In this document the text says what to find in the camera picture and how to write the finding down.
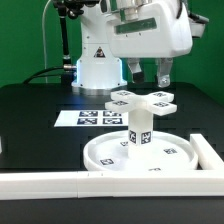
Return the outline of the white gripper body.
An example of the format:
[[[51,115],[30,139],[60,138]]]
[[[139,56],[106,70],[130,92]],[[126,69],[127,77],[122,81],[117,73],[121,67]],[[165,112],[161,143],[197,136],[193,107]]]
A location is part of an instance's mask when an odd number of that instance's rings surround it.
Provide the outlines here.
[[[119,58],[172,58],[188,54],[192,36],[182,0],[106,0],[106,30]]]

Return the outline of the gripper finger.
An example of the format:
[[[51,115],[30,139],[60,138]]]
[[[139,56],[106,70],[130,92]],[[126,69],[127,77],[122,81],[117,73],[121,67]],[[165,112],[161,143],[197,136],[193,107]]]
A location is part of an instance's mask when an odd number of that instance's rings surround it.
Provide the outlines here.
[[[165,88],[170,85],[170,72],[173,65],[172,58],[158,58],[156,60],[157,65],[157,83],[160,88]]]
[[[142,83],[144,81],[144,73],[140,67],[139,58],[128,58],[127,59],[128,68],[132,75],[133,83]]]

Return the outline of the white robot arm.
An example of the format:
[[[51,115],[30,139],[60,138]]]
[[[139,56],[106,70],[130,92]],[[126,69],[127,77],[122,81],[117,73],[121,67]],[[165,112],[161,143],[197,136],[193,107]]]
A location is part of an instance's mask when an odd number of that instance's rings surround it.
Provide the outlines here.
[[[132,81],[143,82],[142,58],[156,60],[158,86],[167,87],[173,59],[192,48],[184,0],[99,0],[84,8],[81,31],[82,55],[72,88],[86,95],[125,88],[123,60]]]

